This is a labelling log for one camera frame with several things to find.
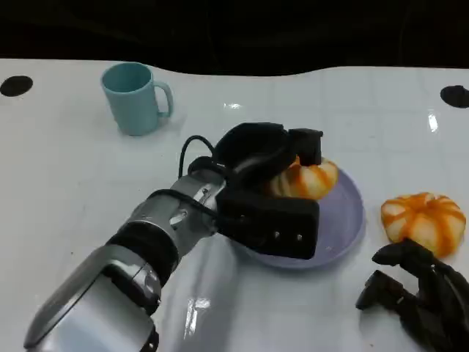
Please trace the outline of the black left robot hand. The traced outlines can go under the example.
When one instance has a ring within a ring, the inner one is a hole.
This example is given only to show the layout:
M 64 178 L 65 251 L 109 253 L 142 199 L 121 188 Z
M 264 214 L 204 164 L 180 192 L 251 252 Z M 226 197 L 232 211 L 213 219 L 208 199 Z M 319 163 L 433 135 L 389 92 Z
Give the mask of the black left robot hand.
M 321 163 L 323 132 L 309 128 L 287 130 L 272 122 L 244 122 L 215 146 L 218 163 L 230 172 L 235 188 L 255 188 L 270 182 L 296 159 L 304 166 Z

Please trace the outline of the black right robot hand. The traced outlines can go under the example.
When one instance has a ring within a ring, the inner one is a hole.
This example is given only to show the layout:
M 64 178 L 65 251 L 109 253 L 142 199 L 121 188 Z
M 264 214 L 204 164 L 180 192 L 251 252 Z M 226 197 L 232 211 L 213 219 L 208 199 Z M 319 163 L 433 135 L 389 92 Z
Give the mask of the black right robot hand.
M 380 305 L 396 313 L 404 330 L 428 351 L 468 350 L 468 281 L 460 272 L 409 238 L 382 247 L 372 260 L 399 265 L 417 277 L 418 292 L 408 292 L 376 270 L 358 297 L 357 309 Z

